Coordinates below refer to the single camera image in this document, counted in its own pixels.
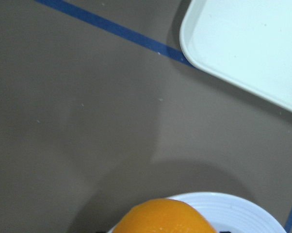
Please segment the orange fruit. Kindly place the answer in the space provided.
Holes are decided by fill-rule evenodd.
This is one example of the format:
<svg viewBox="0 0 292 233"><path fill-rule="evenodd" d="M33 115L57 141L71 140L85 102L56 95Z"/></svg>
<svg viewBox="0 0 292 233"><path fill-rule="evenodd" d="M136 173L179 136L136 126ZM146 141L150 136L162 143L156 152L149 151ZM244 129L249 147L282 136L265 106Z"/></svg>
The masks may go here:
<svg viewBox="0 0 292 233"><path fill-rule="evenodd" d="M134 206L114 233L215 233L215 228L192 206L172 199L153 199Z"/></svg>

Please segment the white round plate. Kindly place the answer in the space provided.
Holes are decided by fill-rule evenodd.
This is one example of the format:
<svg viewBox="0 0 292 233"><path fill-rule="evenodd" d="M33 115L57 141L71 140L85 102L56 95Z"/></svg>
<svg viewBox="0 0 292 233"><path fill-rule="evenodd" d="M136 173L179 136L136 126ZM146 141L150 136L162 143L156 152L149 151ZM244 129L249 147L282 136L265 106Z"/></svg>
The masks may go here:
<svg viewBox="0 0 292 233"><path fill-rule="evenodd" d="M193 192L166 199L182 201L195 208L216 233L283 233L281 224L258 205L216 192Z"/></svg>

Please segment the white rectangular tray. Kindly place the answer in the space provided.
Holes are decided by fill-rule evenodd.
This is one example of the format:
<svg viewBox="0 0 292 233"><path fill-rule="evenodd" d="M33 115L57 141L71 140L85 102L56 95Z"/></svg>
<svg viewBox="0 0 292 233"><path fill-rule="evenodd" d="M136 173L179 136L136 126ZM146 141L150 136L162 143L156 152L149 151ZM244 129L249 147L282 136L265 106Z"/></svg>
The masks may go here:
<svg viewBox="0 0 292 233"><path fill-rule="evenodd" d="M193 0L179 42L194 67L292 112L292 0Z"/></svg>

